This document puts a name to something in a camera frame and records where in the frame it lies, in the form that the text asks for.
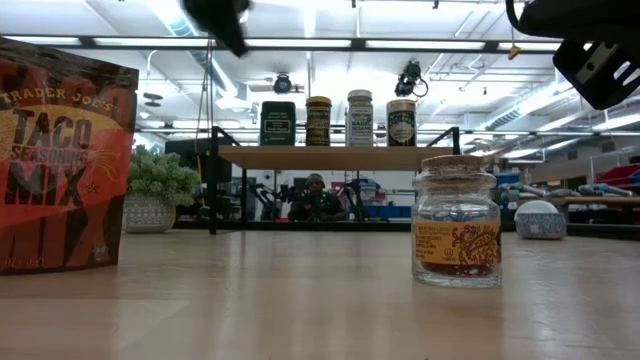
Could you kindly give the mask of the black aluminium table frame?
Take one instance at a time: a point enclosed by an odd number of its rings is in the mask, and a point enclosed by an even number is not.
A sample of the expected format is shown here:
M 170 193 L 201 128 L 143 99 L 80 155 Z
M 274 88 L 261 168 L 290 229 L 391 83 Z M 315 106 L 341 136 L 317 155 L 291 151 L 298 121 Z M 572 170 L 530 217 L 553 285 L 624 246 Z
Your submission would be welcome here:
M 213 229 L 208 222 L 179 221 L 175 229 L 206 230 L 216 234 L 229 231 L 325 231 L 325 232 L 410 232 L 410 223 L 386 222 L 240 222 L 217 221 Z M 567 235 L 574 237 L 640 241 L 640 225 L 577 224 L 567 225 Z

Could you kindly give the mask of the orange taco seasoning packet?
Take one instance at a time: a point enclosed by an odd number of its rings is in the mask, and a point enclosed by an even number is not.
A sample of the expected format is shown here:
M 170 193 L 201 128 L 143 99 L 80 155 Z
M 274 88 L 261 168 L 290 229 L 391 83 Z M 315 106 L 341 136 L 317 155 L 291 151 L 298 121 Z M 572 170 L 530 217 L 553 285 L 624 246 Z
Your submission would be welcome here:
M 0 276 L 118 263 L 138 80 L 0 37 Z

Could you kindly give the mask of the black monitor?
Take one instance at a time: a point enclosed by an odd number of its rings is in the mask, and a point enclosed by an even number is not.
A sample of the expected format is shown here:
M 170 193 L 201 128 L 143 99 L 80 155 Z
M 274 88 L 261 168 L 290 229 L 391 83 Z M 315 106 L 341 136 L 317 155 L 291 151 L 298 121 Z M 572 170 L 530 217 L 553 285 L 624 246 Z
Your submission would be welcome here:
M 181 166 L 194 171 L 200 170 L 204 183 L 208 183 L 213 176 L 216 176 L 219 182 L 230 182 L 232 165 L 220 156 L 215 161 L 211 160 L 211 152 L 209 138 L 174 140 L 165 143 L 165 153 L 178 154 Z

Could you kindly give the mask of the blue storage bin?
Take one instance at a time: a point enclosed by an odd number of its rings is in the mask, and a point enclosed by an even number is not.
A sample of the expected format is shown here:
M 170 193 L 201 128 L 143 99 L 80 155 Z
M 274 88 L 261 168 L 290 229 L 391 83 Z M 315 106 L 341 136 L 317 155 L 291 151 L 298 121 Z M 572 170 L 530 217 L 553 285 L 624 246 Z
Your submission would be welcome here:
M 367 215 L 371 218 L 409 219 L 411 217 L 410 206 L 366 205 L 365 210 Z

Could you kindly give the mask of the dark green spice tin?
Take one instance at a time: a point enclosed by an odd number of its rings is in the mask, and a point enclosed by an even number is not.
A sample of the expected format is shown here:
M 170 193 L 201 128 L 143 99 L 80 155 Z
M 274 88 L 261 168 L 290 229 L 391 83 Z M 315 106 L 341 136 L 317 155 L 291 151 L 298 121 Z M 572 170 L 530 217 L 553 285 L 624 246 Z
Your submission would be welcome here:
M 296 105 L 288 101 L 261 104 L 260 145 L 293 146 L 296 133 Z

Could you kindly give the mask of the green succulent in patterned pot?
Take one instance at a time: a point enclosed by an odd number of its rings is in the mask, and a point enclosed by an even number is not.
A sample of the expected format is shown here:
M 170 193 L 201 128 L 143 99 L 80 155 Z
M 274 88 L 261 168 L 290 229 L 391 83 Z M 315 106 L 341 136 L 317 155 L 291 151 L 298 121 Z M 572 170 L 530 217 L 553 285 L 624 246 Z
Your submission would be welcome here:
M 194 204 L 199 174 L 180 165 L 175 153 L 153 153 L 143 145 L 131 156 L 124 200 L 123 231 L 164 233 L 174 226 L 178 206 Z

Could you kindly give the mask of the small cork-top glass jar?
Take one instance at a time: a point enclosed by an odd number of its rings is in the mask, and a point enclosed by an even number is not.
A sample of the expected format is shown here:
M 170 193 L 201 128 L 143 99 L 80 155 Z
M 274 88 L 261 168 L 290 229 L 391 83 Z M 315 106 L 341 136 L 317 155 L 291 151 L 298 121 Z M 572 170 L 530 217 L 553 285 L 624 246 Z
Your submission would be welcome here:
M 500 208 L 491 198 L 496 178 L 472 155 L 421 161 L 413 180 L 412 275 L 444 287 L 502 284 Z

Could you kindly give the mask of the red storage bin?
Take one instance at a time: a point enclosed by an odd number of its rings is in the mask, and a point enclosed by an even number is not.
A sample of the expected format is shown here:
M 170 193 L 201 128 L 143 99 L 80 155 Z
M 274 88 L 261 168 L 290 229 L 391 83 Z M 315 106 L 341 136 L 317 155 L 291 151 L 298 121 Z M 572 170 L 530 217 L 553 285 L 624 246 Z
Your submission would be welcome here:
M 596 182 L 619 188 L 640 187 L 640 164 L 613 168 L 597 176 Z

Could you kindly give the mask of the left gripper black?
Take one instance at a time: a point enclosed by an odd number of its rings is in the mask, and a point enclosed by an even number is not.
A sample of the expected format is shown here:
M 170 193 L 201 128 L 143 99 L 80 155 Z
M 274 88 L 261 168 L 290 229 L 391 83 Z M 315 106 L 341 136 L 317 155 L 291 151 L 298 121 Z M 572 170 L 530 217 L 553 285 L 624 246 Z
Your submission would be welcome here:
M 239 17 L 252 6 L 252 0 L 182 0 L 185 12 L 202 28 L 220 26 L 216 38 L 236 57 L 243 57 L 248 46 Z

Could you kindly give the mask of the tan-lid spice jar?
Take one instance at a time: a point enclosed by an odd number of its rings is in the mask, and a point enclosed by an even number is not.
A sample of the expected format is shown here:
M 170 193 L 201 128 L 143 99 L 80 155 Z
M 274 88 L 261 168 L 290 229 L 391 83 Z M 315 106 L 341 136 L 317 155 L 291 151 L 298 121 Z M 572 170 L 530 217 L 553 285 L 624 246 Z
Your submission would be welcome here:
M 386 105 L 387 143 L 389 146 L 416 145 L 416 103 L 409 99 L 392 100 Z

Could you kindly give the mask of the wooden workbench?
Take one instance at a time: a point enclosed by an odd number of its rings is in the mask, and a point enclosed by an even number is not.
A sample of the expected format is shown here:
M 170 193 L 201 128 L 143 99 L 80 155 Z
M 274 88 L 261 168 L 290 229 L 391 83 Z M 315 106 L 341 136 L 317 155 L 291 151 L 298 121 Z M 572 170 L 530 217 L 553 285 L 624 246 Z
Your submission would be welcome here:
M 551 198 L 569 223 L 640 225 L 640 196 L 581 196 Z

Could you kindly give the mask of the wooden shelf black metal legs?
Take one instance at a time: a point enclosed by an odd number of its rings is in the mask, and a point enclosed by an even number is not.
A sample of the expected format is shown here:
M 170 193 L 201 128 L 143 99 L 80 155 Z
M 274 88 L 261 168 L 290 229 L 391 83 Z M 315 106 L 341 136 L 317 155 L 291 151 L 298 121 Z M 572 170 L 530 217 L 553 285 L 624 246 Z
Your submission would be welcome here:
M 242 147 L 237 141 L 230 146 L 221 146 L 221 137 L 231 136 L 218 126 L 210 130 L 211 155 L 220 156 L 242 169 L 241 220 L 247 219 L 247 171 L 249 169 L 270 170 L 354 170 L 354 171 L 413 171 L 428 157 L 459 155 L 460 129 L 445 130 L 426 147 L 295 147 L 256 146 Z M 217 222 L 216 207 L 210 211 L 210 229 Z

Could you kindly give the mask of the white-lid spice jar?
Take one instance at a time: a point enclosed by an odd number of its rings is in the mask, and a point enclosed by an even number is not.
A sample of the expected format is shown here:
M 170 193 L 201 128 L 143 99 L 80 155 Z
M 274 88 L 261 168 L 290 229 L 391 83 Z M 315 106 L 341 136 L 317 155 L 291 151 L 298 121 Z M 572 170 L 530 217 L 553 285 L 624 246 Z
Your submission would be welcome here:
M 348 93 L 347 100 L 346 145 L 372 147 L 374 143 L 372 93 L 364 89 L 352 90 Z

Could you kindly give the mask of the person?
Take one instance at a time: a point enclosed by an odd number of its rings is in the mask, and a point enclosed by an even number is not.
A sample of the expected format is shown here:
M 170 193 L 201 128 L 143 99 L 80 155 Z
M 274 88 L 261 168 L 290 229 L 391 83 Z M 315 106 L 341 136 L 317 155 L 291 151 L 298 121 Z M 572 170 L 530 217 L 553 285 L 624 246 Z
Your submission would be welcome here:
M 338 222 L 346 218 L 342 203 L 325 191 L 324 179 L 317 173 L 307 177 L 303 193 L 291 203 L 288 212 L 288 219 L 293 222 Z

